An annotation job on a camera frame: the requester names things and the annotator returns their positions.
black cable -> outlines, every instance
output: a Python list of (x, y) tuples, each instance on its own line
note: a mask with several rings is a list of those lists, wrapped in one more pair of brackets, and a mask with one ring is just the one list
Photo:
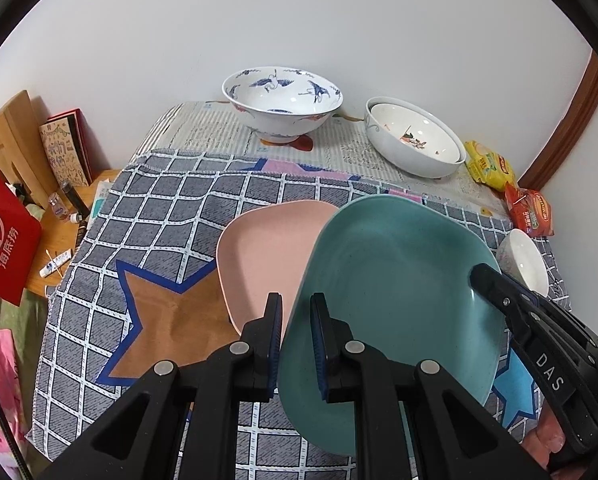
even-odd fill
[(8, 424), (8, 420), (6, 419), (6, 414), (3, 412), (3, 408), (1, 407), (0, 403), (0, 426), (1, 431), (3, 431), (3, 435), (6, 437), (6, 441), (8, 442), (8, 447), (14, 455), (16, 464), (18, 465), (19, 471), (21, 471), (21, 475), (25, 480), (34, 480), (32, 477), (32, 473), (28, 469), (28, 464), (26, 464), (26, 459), (23, 457), (19, 446), (16, 444), (15, 436), (12, 434), (12, 430), (10, 430), (10, 425)]

bowl foot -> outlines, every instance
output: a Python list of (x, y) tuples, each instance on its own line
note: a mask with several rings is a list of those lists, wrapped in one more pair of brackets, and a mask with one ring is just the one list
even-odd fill
[(279, 135), (279, 134), (269, 134), (266, 132), (260, 132), (259, 130), (254, 130), (253, 132), (255, 132), (255, 134), (257, 134), (257, 137), (261, 140), (265, 140), (266, 142), (269, 142), (270, 144), (288, 144), (290, 142), (293, 142), (294, 140), (297, 140), (299, 138), (299, 136), (294, 136), (294, 137), (287, 137), (287, 136), (283, 136), (283, 135)]

wooden chair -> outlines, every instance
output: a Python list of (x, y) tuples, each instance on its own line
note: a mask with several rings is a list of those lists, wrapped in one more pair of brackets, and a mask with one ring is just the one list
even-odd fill
[(46, 208), (58, 184), (45, 156), (28, 92), (15, 95), (0, 110), (0, 170), (10, 184), (24, 185), (32, 200)]

white wall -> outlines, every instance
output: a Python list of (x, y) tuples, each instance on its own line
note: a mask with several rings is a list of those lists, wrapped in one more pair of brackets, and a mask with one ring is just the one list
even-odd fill
[(171, 105), (285, 64), (337, 83), (350, 114), (378, 94), (421, 105), (521, 175), (588, 54), (550, 0), (42, 0), (0, 49), (0, 106), (26, 88), (82, 108), (118, 168)]
[(572, 310), (598, 334), (598, 108), (542, 192), (553, 207), (551, 245)]

human hand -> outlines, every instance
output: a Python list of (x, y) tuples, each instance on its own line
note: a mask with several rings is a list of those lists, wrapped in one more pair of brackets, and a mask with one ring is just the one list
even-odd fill
[[(537, 427), (525, 436), (521, 447), (530, 453), (541, 467), (546, 469), (550, 454), (561, 451), (565, 443), (566, 436), (562, 427), (554, 416), (553, 410), (545, 402), (539, 415)], [(585, 466), (581, 464), (572, 465), (554, 472), (551, 478), (553, 480), (579, 480), (585, 471)]]

